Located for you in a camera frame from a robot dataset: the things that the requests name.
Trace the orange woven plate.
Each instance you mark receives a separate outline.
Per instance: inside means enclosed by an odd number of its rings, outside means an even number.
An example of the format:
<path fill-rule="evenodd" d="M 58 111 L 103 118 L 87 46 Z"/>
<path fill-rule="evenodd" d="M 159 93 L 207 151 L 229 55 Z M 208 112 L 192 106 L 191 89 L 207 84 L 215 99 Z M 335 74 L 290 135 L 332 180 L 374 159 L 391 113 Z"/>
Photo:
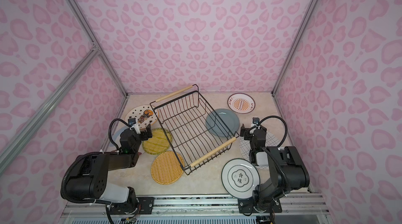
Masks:
<path fill-rule="evenodd" d="M 183 174 L 181 163 L 183 158 L 173 151 L 161 153 L 151 166 L 151 176 L 155 182 L 161 185 L 175 183 Z"/>

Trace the yellow-green woven plate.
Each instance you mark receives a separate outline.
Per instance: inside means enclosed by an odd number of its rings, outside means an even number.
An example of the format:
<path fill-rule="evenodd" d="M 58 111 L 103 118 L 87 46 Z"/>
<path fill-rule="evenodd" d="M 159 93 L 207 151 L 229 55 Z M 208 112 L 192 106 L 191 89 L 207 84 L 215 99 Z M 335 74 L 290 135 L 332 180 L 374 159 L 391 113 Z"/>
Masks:
<path fill-rule="evenodd" d="M 172 135 L 163 128 L 152 129 L 152 138 L 142 143 L 145 153 L 150 155 L 159 155 L 170 148 Z"/>

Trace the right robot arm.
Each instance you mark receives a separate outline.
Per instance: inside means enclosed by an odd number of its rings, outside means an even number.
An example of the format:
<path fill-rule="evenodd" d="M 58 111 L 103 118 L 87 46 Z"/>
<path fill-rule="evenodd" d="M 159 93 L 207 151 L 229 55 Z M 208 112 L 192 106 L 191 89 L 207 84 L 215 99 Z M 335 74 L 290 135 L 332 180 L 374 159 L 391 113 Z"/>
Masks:
<path fill-rule="evenodd" d="M 251 216 L 254 213 L 282 212 L 280 198 L 292 190 L 307 188 L 310 177 L 299 152 L 294 146 L 284 148 L 266 146 L 267 129 L 261 126 L 240 128 L 240 136 L 250 142 L 251 164 L 262 166 L 264 159 L 269 167 L 270 178 L 252 189 L 252 196 L 238 200 L 239 212 Z"/>

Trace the white star cartoon plate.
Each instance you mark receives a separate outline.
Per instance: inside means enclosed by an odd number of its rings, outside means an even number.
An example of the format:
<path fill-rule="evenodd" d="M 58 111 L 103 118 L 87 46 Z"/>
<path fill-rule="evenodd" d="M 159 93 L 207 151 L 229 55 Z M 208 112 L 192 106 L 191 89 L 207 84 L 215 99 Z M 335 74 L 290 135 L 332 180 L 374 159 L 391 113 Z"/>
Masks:
<path fill-rule="evenodd" d="M 140 105 L 133 108 L 125 117 L 125 121 L 135 118 L 140 130 L 146 128 L 147 125 L 153 125 L 157 122 L 158 111 L 154 111 L 150 105 Z"/>

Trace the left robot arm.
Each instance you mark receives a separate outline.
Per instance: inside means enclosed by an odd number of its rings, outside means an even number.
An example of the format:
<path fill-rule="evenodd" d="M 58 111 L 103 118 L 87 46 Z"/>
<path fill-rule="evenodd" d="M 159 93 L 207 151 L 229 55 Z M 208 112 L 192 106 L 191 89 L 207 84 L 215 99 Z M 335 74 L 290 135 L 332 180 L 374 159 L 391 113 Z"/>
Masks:
<path fill-rule="evenodd" d="M 61 197 L 70 203 L 95 203 L 106 206 L 112 215 L 139 214 L 141 203 L 132 187 L 108 182 L 110 171 L 133 168 L 143 141 L 152 138 L 148 125 L 140 133 L 125 129 L 120 134 L 121 147 L 115 152 L 91 152 L 78 156 L 67 169 L 61 182 Z"/>

